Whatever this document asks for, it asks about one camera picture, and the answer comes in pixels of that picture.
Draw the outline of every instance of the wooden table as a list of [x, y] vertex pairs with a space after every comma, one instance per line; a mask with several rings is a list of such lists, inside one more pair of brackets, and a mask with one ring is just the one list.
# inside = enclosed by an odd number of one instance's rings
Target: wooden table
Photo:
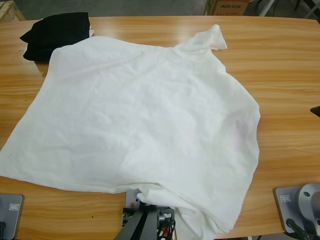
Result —
[[[320, 26], [278, 17], [95, 17], [95, 35], [174, 46], [219, 24], [228, 45], [214, 54], [260, 105], [259, 165], [235, 228], [222, 237], [280, 233], [273, 189], [320, 183]], [[47, 64], [23, 59], [35, 21], [0, 24], [0, 147], [39, 91]], [[0, 193], [25, 196], [17, 239], [111, 240], [125, 194], [72, 192], [0, 177]]]

